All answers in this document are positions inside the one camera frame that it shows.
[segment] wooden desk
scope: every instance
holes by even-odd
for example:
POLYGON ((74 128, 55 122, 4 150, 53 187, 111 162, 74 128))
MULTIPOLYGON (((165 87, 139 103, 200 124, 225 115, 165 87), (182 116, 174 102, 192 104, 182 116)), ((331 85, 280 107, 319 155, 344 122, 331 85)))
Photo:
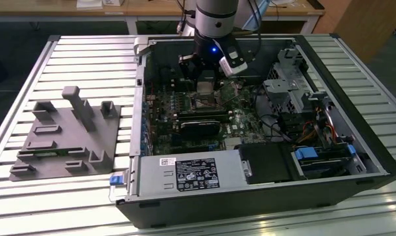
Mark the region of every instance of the wooden desk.
POLYGON ((77 0, 0 0, 0 22, 123 21, 126 22, 129 0, 122 6, 78 10, 77 0))
MULTIPOLYGON (((264 21, 305 22, 301 33, 311 33, 324 10, 307 0, 268 8, 264 21)), ((130 34, 138 34, 137 21, 178 21, 181 9, 176 0, 125 0, 122 6, 99 10, 77 10, 77 0, 0 0, 0 22, 125 21, 130 34)))
POLYGON ((77 0, 0 0, 0 16, 106 16, 126 15, 129 0, 122 6, 78 10, 77 0))
MULTIPOLYGON (((287 8, 269 7, 262 17, 264 21, 304 21, 301 33, 312 33, 324 10, 315 9, 307 0, 296 0, 283 4, 287 8)), ((127 24, 133 34, 138 34, 137 21, 178 21, 181 9, 176 0, 129 0, 127 24)))

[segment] blue latch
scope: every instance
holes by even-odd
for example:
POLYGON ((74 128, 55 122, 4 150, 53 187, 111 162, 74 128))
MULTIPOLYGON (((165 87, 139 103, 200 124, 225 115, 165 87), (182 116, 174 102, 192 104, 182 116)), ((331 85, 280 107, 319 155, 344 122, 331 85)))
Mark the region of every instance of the blue latch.
POLYGON ((301 147, 295 151, 297 160, 301 160, 304 158, 317 158, 317 153, 313 147, 301 147))
POLYGON ((110 185, 123 185, 123 176, 111 176, 110 177, 110 185))
POLYGON ((351 156, 357 154, 356 148, 355 148, 355 146, 352 146, 352 144, 348 145, 348 151, 351 153, 351 156))

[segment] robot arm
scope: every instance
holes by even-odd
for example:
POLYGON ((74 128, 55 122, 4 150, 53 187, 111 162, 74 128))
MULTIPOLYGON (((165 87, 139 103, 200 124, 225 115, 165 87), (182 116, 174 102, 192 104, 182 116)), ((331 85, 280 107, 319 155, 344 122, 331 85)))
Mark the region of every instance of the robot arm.
POLYGON ((254 30, 260 21, 256 18, 260 13, 256 14, 254 9, 265 12, 268 4, 266 0, 196 1, 194 18, 188 17, 188 24, 184 25, 194 26, 194 55, 189 58, 194 59, 193 62, 201 62, 198 65, 194 62, 200 70, 217 70, 217 67, 221 67, 225 75, 230 77, 248 68, 245 55, 232 31, 234 26, 254 30))

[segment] table leg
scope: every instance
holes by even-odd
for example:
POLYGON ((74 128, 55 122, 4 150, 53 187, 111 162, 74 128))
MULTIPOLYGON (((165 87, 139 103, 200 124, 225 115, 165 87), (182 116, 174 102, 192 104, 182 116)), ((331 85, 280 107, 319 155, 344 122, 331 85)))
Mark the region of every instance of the table leg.
POLYGON ((137 21, 138 21, 137 16, 126 17, 127 31, 133 35, 138 34, 137 21))
POLYGON ((311 34, 313 32, 317 20, 320 16, 309 16, 309 19, 304 23, 303 29, 301 29, 301 34, 311 34))
POLYGON ((34 31, 38 31, 40 29, 39 21, 38 22, 28 22, 28 24, 32 27, 34 31))

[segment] blue drive bracket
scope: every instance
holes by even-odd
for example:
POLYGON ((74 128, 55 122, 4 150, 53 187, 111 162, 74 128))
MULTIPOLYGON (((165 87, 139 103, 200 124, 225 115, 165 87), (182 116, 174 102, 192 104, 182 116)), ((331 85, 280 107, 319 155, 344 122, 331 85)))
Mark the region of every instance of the blue drive bracket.
POLYGON ((295 151, 297 160, 307 159, 307 158, 317 158, 319 155, 313 147, 301 147, 295 151))

